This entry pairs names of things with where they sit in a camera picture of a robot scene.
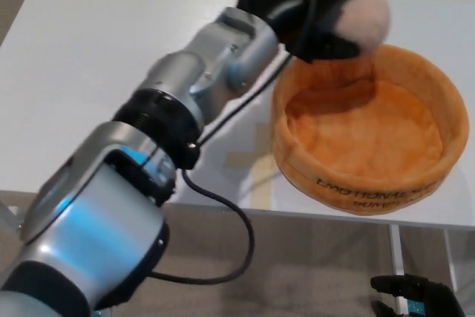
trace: white table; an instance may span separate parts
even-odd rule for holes
[[[0,189],[36,192],[96,125],[111,118],[152,63],[181,49],[235,1],[25,0],[0,47]],[[387,42],[435,62],[475,117],[475,1],[389,1],[393,26]],[[388,215],[359,217],[301,194],[272,165],[266,151],[269,94],[205,148],[193,179],[244,209],[388,223],[397,272],[402,272],[399,225],[451,229],[446,236],[454,286],[461,294],[470,290],[475,252],[465,247],[475,237],[473,136],[433,196]],[[237,103],[229,103],[225,113]],[[181,181],[172,202],[214,206]],[[465,306],[475,314],[475,306]]]

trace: orange fabric bowl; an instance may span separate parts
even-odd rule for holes
[[[434,193],[462,155],[468,114],[449,78],[391,45],[371,57],[295,61],[272,97],[287,180],[345,212],[377,215]]]

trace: beige tape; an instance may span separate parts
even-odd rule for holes
[[[272,155],[270,123],[256,125],[255,152],[229,152],[225,166],[231,169],[251,169],[251,208],[272,208],[272,178],[279,172]]]

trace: silver robot arm segment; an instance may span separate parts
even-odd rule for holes
[[[127,302],[168,243],[160,207],[176,170],[194,167],[205,126],[254,85],[278,46],[266,22],[227,8],[153,65],[41,188],[0,282],[0,316],[84,317]]]

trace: floor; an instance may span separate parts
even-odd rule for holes
[[[22,2],[0,0],[0,43]],[[23,207],[32,198],[0,193],[5,203]],[[245,235],[233,215],[174,207],[166,213],[173,236],[160,271],[205,277],[239,263]],[[264,215],[252,219],[258,248],[244,277],[216,287],[147,281],[113,316],[372,316],[370,300],[380,296],[369,280],[392,272],[387,226]],[[440,231],[403,229],[402,240],[408,272],[449,283]],[[19,244],[0,231],[0,247],[1,269]],[[391,298],[385,301],[393,304]]]

